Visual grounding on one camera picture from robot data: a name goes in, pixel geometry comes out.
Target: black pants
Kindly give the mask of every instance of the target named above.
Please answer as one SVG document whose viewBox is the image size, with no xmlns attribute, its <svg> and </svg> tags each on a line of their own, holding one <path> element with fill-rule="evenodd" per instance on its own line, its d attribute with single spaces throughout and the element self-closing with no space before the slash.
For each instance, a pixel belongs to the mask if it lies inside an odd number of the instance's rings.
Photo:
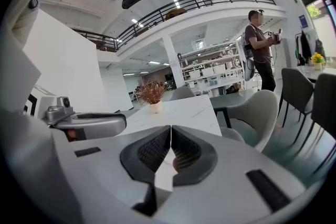
<svg viewBox="0 0 336 224">
<path fill-rule="evenodd" d="M 258 73 L 261 76 L 261 79 L 263 81 L 261 89 L 274 91 L 275 80 L 273 77 L 273 71 L 272 71 L 271 64 L 269 62 L 260 63 L 260 62 L 254 61 L 254 66 L 258 70 Z"/>
</svg>

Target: white column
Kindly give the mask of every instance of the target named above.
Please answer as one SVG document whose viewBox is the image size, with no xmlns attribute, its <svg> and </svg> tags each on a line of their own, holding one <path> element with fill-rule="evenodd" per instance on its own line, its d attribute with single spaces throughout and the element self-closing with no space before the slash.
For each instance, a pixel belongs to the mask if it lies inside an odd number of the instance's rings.
<svg viewBox="0 0 336 224">
<path fill-rule="evenodd" d="M 177 58 L 177 53 L 175 52 L 173 42 L 170 36 L 168 35 L 163 36 L 163 44 L 167 51 L 168 60 L 170 67 L 172 68 L 173 71 L 176 87 L 179 88 L 183 86 L 184 80 L 180 71 L 180 63 L 178 61 L 179 59 Z"/>
</svg>

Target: black metal railing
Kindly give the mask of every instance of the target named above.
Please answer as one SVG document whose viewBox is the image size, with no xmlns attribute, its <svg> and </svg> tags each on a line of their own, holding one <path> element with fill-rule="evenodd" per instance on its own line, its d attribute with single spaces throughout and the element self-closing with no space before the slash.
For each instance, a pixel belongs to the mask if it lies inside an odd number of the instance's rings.
<svg viewBox="0 0 336 224">
<path fill-rule="evenodd" d="M 95 43 L 97 50 L 111 51 L 111 52 L 115 52 L 118 50 L 118 41 L 113 37 L 88 32 L 81 29 L 73 29 L 73 31 L 76 31 L 80 35 L 89 39 L 91 42 Z"/>
<path fill-rule="evenodd" d="M 171 2 L 144 16 L 138 20 L 137 23 L 131 25 L 124 32 L 119 34 L 116 38 L 116 40 L 118 40 L 118 42 L 116 41 L 115 44 L 116 48 L 119 49 L 120 47 L 126 45 L 127 42 L 133 38 L 146 32 L 148 29 L 180 14 L 198 8 L 233 2 L 255 2 L 275 5 L 274 0 L 178 0 L 178 4 L 180 6 L 179 8 L 177 8 L 176 2 Z"/>
</svg>

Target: blue sign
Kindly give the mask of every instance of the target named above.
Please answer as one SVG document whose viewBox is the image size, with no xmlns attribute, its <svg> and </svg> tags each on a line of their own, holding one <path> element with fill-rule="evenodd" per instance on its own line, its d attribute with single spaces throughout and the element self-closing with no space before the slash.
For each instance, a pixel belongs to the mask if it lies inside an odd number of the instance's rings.
<svg viewBox="0 0 336 224">
<path fill-rule="evenodd" d="M 307 20 L 304 15 L 299 16 L 302 28 L 308 27 Z"/>
</svg>

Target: vase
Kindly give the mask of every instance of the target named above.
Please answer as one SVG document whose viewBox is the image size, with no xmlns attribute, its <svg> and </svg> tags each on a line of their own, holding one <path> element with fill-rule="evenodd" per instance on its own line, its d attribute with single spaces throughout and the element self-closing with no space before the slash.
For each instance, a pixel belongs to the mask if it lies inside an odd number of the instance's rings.
<svg viewBox="0 0 336 224">
<path fill-rule="evenodd" d="M 163 111 L 163 104 L 162 104 L 162 102 L 160 101 L 160 102 L 158 102 L 156 104 L 150 104 L 149 105 L 149 110 L 152 113 L 154 113 L 154 114 L 161 113 Z"/>
<path fill-rule="evenodd" d="M 315 63 L 314 68 L 315 70 L 322 71 L 322 63 L 321 62 Z"/>
</svg>

